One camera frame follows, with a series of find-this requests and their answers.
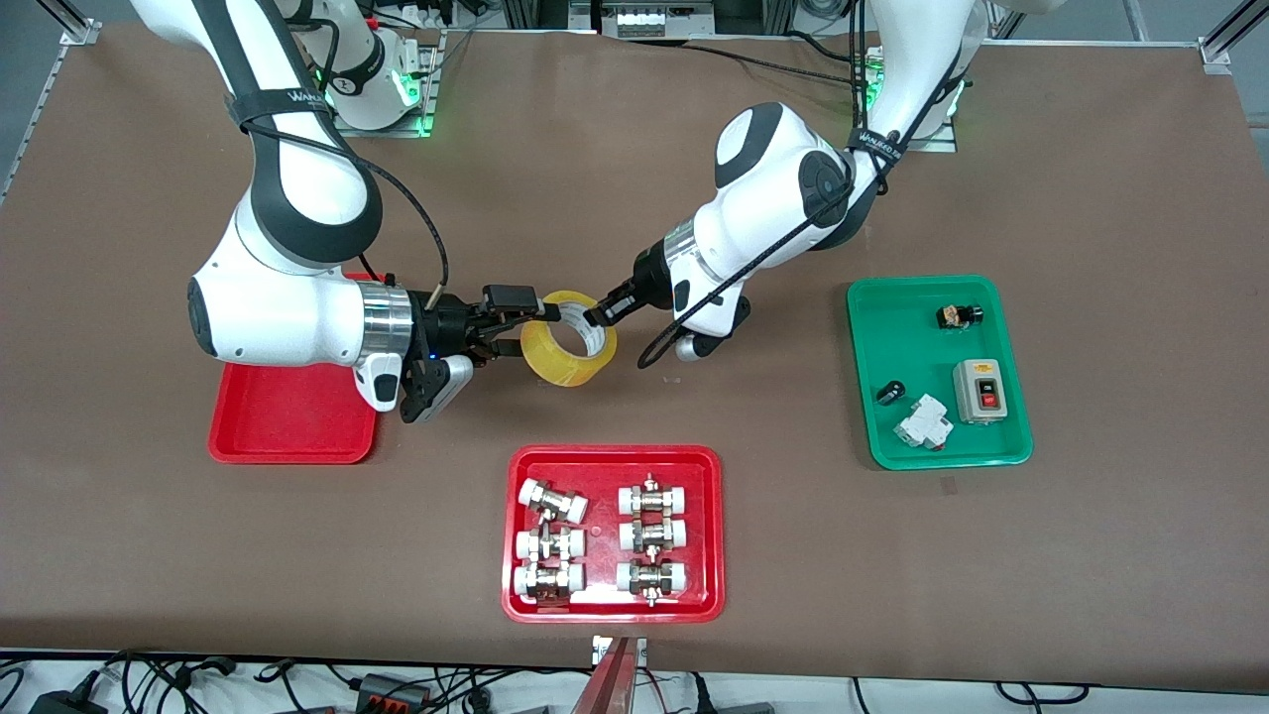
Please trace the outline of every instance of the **black cable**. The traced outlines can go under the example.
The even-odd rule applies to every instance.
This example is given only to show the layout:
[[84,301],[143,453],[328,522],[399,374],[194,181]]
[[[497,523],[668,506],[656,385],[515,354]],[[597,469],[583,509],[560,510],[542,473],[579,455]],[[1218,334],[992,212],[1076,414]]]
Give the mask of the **black cable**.
[[[854,23],[854,20],[855,20],[855,10],[854,10],[854,5],[851,5],[850,6],[850,22]],[[859,72],[855,70],[855,60],[854,60],[854,57],[858,57],[858,55],[855,55],[855,32],[854,32],[854,27],[850,27],[849,24],[848,24],[848,29],[846,29],[846,41],[848,41],[846,53],[850,55],[850,57],[851,57],[851,60],[850,60],[850,79],[854,80],[851,82],[851,85],[850,85],[850,122],[854,126],[859,126],[859,81],[860,80],[859,80]]]
[[[466,698],[473,690],[489,686],[489,685],[491,685],[491,684],[494,684],[496,681],[500,681],[500,680],[505,680],[506,677],[510,677],[513,675],[519,675],[522,671],[524,671],[524,670],[506,670],[506,671],[501,671],[501,672],[499,672],[496,675],[490,676],[490,678],[485,680],[483,682],[476,684],[476,677],[477,676],[480,676],[480,675],[487,675],[489,672],[486,672],[483,670],[472,670],[471,673],[464,680],[464,681],[473,682],[472,686],[467,687],[466,690],[463,690],[463,691],[461,691],[458,694],[454,694],[452,691],[443,692],[440,698],[438,698],[434,701],[429,701],[426,705],[424,705],[423,711],[438,711],[440,709],[445,709],[447,706],[452,705],[453,703],[459,701],[463,698]],[[396,690],[391,690],[388,694],[383,695],[385,699],[390,694],[392,694]]]
[[[740,280],[741,276],[754,271],[754,269],[756,269],[758,265],[763,264],[763,260],[770,257],[777,250],[784,247],[791,240],[797,237],[802,231],[811,227],[811,223],[820,219],[830,211],[836,208],[843,200],[849,198],[850,186],[845,185],[843,188],[845,188],[845,190],[843,190],[840,195],[825,203],[822,208],[812,213],[807,219],[798,223],[797,227],[784,233],[783,237],[773,242],[766,250],[759,252],[756,257],[754,257],[749,263],[745,263],[739,270],[732,273],[727,279],[718,283],[718,287],[711,289],[709,294],[706,294],[703,298],[698,299],[697,303],[689,307],[687,312],[675,317],[673,322],[670,322],[664,330],[661,330],[661,334],[656,335],[655,337],[652,337],[652,341],[647,342],[647,346],[645,346],[643,351],[638,355],[638,363],[636,363],[636,367],[640,370],[646,370],[652,365],[655,365],[656,361],[660,360],[661,356],[665,355],[666,350],[669,350],[670,346],[674,344],[675,341],[674,336],[678,335],[679,327],[681,327],[684,322],[687,322],[689,318],[692,318],[693,315],[699,312],[702,307],[709,304],[728,287],[736,284],[736,282]],[[693,676],[697,677],[697,684],[699,684],[700,676],[697,673],[693,673]]]
[[16,675],[18,678],[13,682],[13,689],[9,690],[9,694],[4,695],[4,699],[0,699],[0,711],[4,711],[4,708],[9,705],[9,700],[18,694],[18,687],[22,686],[22,681],[27,678],[27,673],[23,672],[22,667],[18,667],[15,670],[5,670],[4,672],[0,672],[0,681],[6,680],[9,675]]
[[401,183],[398,178],[388,172],[387,169],[379,166],[374,161],[363,159],[357,153],[353,153],[352,151],[345,151],[338,146],[330,146],[327,143],[322,143],[320,141],[305,136],[296,136],[293,133],[287,133],[274,128],[269,128],[266,126],[258,124],[254,120],[242,122],[242,128],[250,132],[259,133],[260,136],[268,136],[270,138],[277,138],[279,141],[289,141],[292,143],[298,143],[301,146],[308,146],[310,148],[317,148],[320,151],[326,151],[327,153],[334,153],[335,156],[346,159],[354,165],[362,166],[363,169],[381,176],[383,180],[392,184],[392,186],[400,190],[401,194],[405,195],[406,200],[409,200],[410,204],[414,205],[414,209],[423,218],[423,222],[428,224],[428,231],[431,232],[431,240],[437,243],[437,252],[440,256],[439,287],[444,288],[445,285],[449,284],[449,255],[445,252],[445,242],[440,240],[440,231],[437,230],[437,223],[431,222],[431,216],[428,214],[428,209],[423,207],[423,203],[420,203],[418,198],[414,197],[414,193],[411,193],[410,189],[406,188],[406,185]]
[[697,681],[697,714],[717,714],[718,710],[714,709],[713,700],[709,699],[709,687],[706,686],[706,678],[700,676],[700,672],[688,673]]
[[[1020,699],[1020,698],[1016,698],[1016,696],[1009,694],[1008,691],[1005,691],[1005,685],[1006,684],[1016,684],[1018,686],[1023,687],[1023,691],[1025,691],[1027,696],[1030,698],[1030,699]],[[1000,696],[1003,696],[1006,700],[1009,700],[1010,704],[1016,704],[1018,706],[1030,706],[1037,713],[1041,711],[1041,705],[1044,705],[1044,706],[1066,706],[1068,704],[1079,704],[1079,703],[1084,701],[1085,699],[1088,699],[1089,698],[1089,691],[1091,691],[1091,687],[1089,685],[1071,685],[1071,686],[1075,686],[1075,687],[1080,689],[1079,694],[1076,694],[1074,696],[1065,698],[1065,699],[1042,699],[1042,698],[1036,696],[1036,690],[1033,690],[1030,687],[1030,685],[1027,684],[1027,682],[995,682],[994,686],[996,689],[996,694],[999,694]]]
[[292,29],[303,29],[316,27],[330,28],[330,49],[326,51],[326,63],[321,66],[321,76],[317,77],[317,94],[326,94],[326,85],[330,84],[330,74],[335,71],[335,52],[339,48],[339,25],[334,20],[327,20],[325,18],[312,18],[303,23],[292,23]]
[[[365,261],[365,256],[364,255],[362,256],[362,264],[365,265],[365,269],[371,273],[372,276],[376,276],[376,279],[378,279],[378,275],[376,275],[374,270],[371,270],[371,264]],[[330,670],[331,675],[335,675],[336,680],[339,680],[339,681],[344,682],[345,685],[348,685],[348,689],[353,689],[353,680],[350,680],[349,677],[345,677],[344,675],[340,675],[339,670],[336,670],[334,665],[331,665],[331,663],[327,662],[325,665],[325,667],[327,670]]]
[[371,279],[372,280],[383,282],[382,279],[379,279],[379,274],[374,271],[374,268],[371,266],[371,261],[365,259],[365,252],[358,252],[357,254],[357,259],[362,261],[362,266],[365,268],[365,271],[371,274]]
[[282,686],[287,690],[287,698],[291,700],[291,705],[294,706],[296,711],[299,711],[299,714],[312,714],[303,704],[299,704],[299,699],[296,698],[296,690],[291,686],[291,676],[287,673],[288,670],[291,670],[289,666],[280,670],[279,675],[282,676]]
[[[123,690],[122,691],[122,695],[123,695],[123,709],[128,714],[137,714],[137,706],[135,704],[132,704],[132,695],[135,692],[129,694],[129,691],[128,691],[128,673],[131,671],[132,671],[132,659],[124,659],[123,661],[123,673],[119,676],[119,687],[122,687],[122,690]],[[154,682],[159,681],[159,677],[157,677],[157,675],[154,675],[152,672],[151,672],[151,675],[155,678],[151,680],[150,685],[154,686]],[[141,684],[145,684],[145,681],[146,681],[146,678],[141,677]],[[146,696],[150,696],[150,687],[146,687],[146,692],[141,698],[141,708],[142,709],[145,709],[145,706],[146,706],[146,699],[145,699]]]
[[[161,667],[164,667],[166,670],[168,666],[166,665],[161,665]],[[159,681],[159,676],[157,675],[155,675],[154,672],[146,672],[145,676],[141,677],[141,682],[137,685],[137,689],[132,690],[132,695],[131,696],[128,695],[127,690],[123,691],[124,703],[131,705],[132,704],[132,699],[131,698],[136,696],[137,695],[137,690],[141,690],[141,686],[145,685],[146,689],[141,690],[141,711],[145,711],[145,709],[146,709],[146,700],[150,699],[150,692],[154,690],[155,682],[157,682],[157,681]]]
[[791,29],[791,30],[786,32],[784,36],[786,37],[797,37],[798,39],[805,39],[806,43],[810,44],[812,49],[815,49],[816,52],[824,55],[825,57],[827,57],[830,60],[836,60],[839,62],[854,62],[855,61],[854,57],[851,57],[850,55],[840,55],[838,52],[834,52],[832,49],[829,49],[824,44],[820,44],[819,39],[816,39],[811,34],[807,34],[807,33],[805,33],[805,32],[802,32],[799,29]]
[[[174,691],[174,689],[175,687],[170,687],[169,686],[168,689],[162,690],[162,694],[159,695],[159,705],[155,706],[155,714],[162,714],[162,705],[164,705],[165,701],[168,701],[168,695],[171,694]],[[146,708],[146,705],[145,705],[145,703],[142,703],[141,704],[142,711],[145,710],[145,708]]]
[[824,72],[813,72],[811,70],[803,70],[801,67],[791,67],[788,65],[778,65],[775,62],[768,62],[766,60],[759,60],[756,57],[746,57],[744,55],[737,55],[735,52],[728,52],[726,49],[718,49],[717,47],[702,47],[699,44],[680,44],[679,47],[681,47],[683,49],[695,49],[697,52],[708,52],[711,55],[718,55],[720,57],[727,57],[728,60],[736,60],[739,62],[749,62],[750,65],[758,65],[759,67],[779,70],[782,72],[789,72],[813,79],[824,79],[829,81],[838,81],[841,84],[854,85],[854,81],[850,77],[844,77],[840,75],[829,75]]
[[872,714],[872,711],[868,711],[868,705],[864,704],[864,691],[859,689],[859,677],[850,677],[850,685],[855,687],[855,701],[859,703],[859,711]]

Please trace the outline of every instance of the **black button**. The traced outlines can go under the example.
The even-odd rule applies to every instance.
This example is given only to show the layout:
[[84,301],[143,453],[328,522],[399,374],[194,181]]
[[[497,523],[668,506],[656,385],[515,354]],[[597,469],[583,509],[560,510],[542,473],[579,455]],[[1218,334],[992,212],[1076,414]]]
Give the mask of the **black button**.
[[692,293],[692,283],[688,280],[679,280],[679,284],[674,285],[674,308],[683,311],[688,308],[688,295]]
[[396,377],[379,375],[374,378],[374,399],[392,402],[396,398]]

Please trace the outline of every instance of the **small electrical component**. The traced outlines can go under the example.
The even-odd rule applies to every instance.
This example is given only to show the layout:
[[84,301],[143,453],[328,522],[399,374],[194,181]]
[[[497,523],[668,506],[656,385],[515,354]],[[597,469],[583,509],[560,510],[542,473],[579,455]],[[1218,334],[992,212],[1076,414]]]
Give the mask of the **small electrical component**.
[[515,534],[515,557],[525,561],[546,561],[558,557],[566,562],[586,554],[586,531],[561,526],[558,533],[551,533],[549,524],[532,531]]
[[656,601],[688,590],[688,572],[683,563],[642,566],[638,561],[617,564],[617,590],[642,595],[648,607]]
[[1001,387],[1000,363],[966,360],[952,372],[957,412],[967,425],[990,425],[1009,416]]
[[907,388],[898,380],[892,380],[877,393],[877,405],[882,407],[892,405],[900,397],[907,394]]
[[108,714],[105,706],[86,699],[80,700],[69,691],[49,691],[39,695],[30,706],[30,714]]
[[586,515],[589,501],[574,492],[560,493],[551,491],[551,484],[537,479],[524,479],[520,487],[519,502],[529,510],[542,515],[544,521],[555,521],[563,517],[570,524],[580,524]]
[[636,486],[617,490],[617,512],[640,519],[643,511],[660,511],[669,520],[670,516],[683,514],[685,507],[683,496],[683,487],[661,488],[652,474],[648,474],[642,488]]
[[963,330],[982,321],[982,307],[977,304],[948,304],[934,312],[934,318],[945,330]]
[[569,594],[586,590],[586,574],[581,563],[561,563],[558,568],[537,563],[518,566],[511,580],[516,595],[533,600],[565,600]]
[[688,545],[688,525],[681,519],[648,525],[636,519],[632,524],[618,524],[617,538],[621,540],[622,550],[643,553],[656,561],[664,550]]
[[895,434],[909,446],[924,446],[930,451],[940,451],[952,434],[952,422],[944,419],[948,408],[929,394],[923,394],[912,413],[895,427]]
[[419,714],[428,704],[428,687],[388,675],[365,675],[357,685],[358,711]]

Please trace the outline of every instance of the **velcro strap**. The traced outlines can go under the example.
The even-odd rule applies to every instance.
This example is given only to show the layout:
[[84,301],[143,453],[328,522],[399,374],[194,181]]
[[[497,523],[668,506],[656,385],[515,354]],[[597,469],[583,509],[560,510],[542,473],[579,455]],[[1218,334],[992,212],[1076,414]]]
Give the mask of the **velcro strap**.
[[233,123],[242,127],[251,119],[294,112],[330,112],[326,100],[312,89],[261,89],[237,98],[225,98]]
[[887,164],[897,164],[900,159],[904,157],[904,150],[896,146],[892,141],[884,136],[869,131],[857,128],[850,132],[850,140],[846,141],[849,148],[862,148],[873,153],[874,156],[882,157]]

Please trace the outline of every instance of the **white circuit breaker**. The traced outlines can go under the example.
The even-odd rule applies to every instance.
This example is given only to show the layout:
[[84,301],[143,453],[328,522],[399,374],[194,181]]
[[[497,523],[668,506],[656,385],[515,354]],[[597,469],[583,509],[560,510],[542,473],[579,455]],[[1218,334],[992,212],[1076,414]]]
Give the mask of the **white circuit breaker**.
[[947,413],[948,408],[942,402],[923,394],[916,405],[912,405],[912,415],[895,427],[895,434],[909,446],[924,446],[938,451],[952,434],[952,422],[944,419]]
[[967,425],[990,425],[1009,416],[1001,387],[1000,363],[966,360],[952,372],[957,411]]

